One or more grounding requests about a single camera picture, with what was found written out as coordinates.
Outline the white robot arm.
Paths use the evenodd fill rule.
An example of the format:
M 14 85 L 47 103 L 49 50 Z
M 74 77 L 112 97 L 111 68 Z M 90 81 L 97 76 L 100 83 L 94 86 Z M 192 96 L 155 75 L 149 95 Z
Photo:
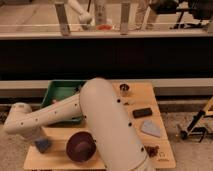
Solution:
M 3 129 L 24 137 L 33 129 L 83 115 L 107 171 L 156 171 L 113 85 L 104 78 L 84 83 L 78 94 L 34 111 L 16 103 Z

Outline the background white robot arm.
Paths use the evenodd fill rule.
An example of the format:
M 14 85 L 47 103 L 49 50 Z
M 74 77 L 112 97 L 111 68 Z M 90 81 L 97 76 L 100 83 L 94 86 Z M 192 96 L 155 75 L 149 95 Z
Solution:
M 92 21 L 92 16 L 87 12 L 78 0 L 68 0 L 68 5 L 78 14 L 81 24 L 89 24 Z

